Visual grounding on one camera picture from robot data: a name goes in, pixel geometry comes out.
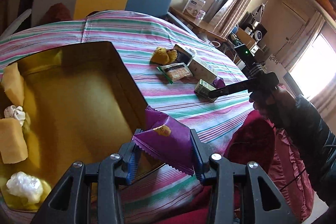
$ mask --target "yellow pastry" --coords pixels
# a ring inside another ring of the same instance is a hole
[[[176,60],[177,50],[174,50],[174,49],[167,50],[167,54],[168,54],[168,57],[169,57],[169,64]]]
[[[153,53],[151,61],[160,65],[166,65],[169,63],[169,56],[167,49],[163,47],[157,47]]]
[[[23,106],[25,98],[23,84],[24,80],[17,68],[17,63],[4,68],[1,86],[5,90],[8,99],[11,100],[15,106]]]
[[[4,164],[15,164],[28,157],[20,122],[14,118],[0,119],[0,153]]]

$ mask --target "human hand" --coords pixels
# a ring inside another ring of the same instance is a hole
[[[249,102],[253,103],[253,108],[258,110],[263,117],[269,119],[273,123],[282,119],[282,117],[276,117],[280,114],[279,112],[274,113],[271,111],[271,105],[277,104],[278,109],[288,113],[296,104],[295,98],[286,89],[279,86],[277,86],[277,88],[272,91],[272,94],[266,98],[263,92],[259,90],[252,92]]]

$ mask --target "wooden desk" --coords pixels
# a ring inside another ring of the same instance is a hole
[[[182,13],[182,11],[179,11],[173,7],[169,8],[169,12],[171,12],[174,16],[182,18],[184,21],[186,21],[189,25],[191,25],[194,29],[196,29],[196,32],[205,33],[208,37],[213,37],[219,42],[226,42],[226,38],[221,37],[220,34],[215,33],[214,27],[211,26],[209,23],[206,23],[203,20],[200,20],[198,18],[194,18],[190,15]]]

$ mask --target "cardboard box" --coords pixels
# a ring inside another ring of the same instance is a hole
[[[192,17],[196,17],[202,10],[204,4],[205,0],[188,0],[182,12],[191,15]]]
[[[212,83],[218,75],[217,70],[199,57],[194,57],[188,68],[197,80],[203,79],[207,83]]]
[[[195,93],[199,94],[201,96],[203,96],[204,98],[208,99],[211,102],[214,102],[217,100],[217,98],[209,98],[209,91],[210,90],[215,90],[216,88],[214,88],[213,86],[211,86],[210,84],[206,83],[204,80],[199,80],[199,82],[197,83],[196,87],[195,87]]]

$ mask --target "white box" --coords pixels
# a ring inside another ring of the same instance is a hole
[[[197,80],[202,79],[207,83],[212,83],[218,75],[217,70],[199,57],[194,57],[188,68]]]
[[[204,4],[205,0],[188,0],[182,12],[191,15],[192,17],[196,17],[202,10]]]

